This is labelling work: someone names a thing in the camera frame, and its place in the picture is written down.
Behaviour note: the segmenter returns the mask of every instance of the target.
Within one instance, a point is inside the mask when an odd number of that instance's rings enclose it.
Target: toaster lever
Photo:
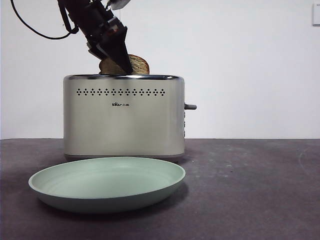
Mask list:
[[[196,109],[197,109],[197,105],[184,104],[184,109],[185,109],[185,110],[196,110]]]

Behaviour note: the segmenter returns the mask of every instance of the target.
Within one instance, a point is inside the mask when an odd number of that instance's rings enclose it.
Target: white wall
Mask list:
[[[15,0],[42,33],[65,33],[57,1]],[[320,138],[320,27],[312,0],[132,0],[128,52],[184,77],[188,138]],[[69,74],[98,73],[79,32],[47,40],[1,1],[1,138],[62,138]]]

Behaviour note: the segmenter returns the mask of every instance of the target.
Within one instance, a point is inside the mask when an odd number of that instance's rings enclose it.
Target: toaster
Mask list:
[[[184,79],[173,75],[68,75],[63,80],[67,160],[185,153]]]

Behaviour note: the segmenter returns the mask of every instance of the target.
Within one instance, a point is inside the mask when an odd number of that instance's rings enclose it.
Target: black cable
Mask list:
[[[17,9],[16,9],[16,6],[14,4],[14,0],[11,0],[11,5],[12,5],[12,8],[13,8],[13,11],[14,13],[16,14],[16,16],[18,17],[18,19],[20,19],[20,21],[28,28],[30,29],[31,31],[33,31],[34,33],[40,35],[41,37],[44,37],[46,39],[51,39],[51,40],[60,40],[60,39],[65,39],[66,37],[68,37],[71,33],[68,32],[66,35],[64,36],[59,36],[59,37],[51,37],[51,36],[46,36],[46,35],[43,35],[42,33],[34,30],[31,26],[29,26],[22,18],[21,16],[19,15]]]

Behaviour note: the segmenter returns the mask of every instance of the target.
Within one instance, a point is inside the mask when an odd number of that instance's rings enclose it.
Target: plate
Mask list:
[[[185,170],[172,162],[141,157],[105,157],[43,169],[29,186],[44,203],[68,212],[105,214],[164,200],[182,183]]]

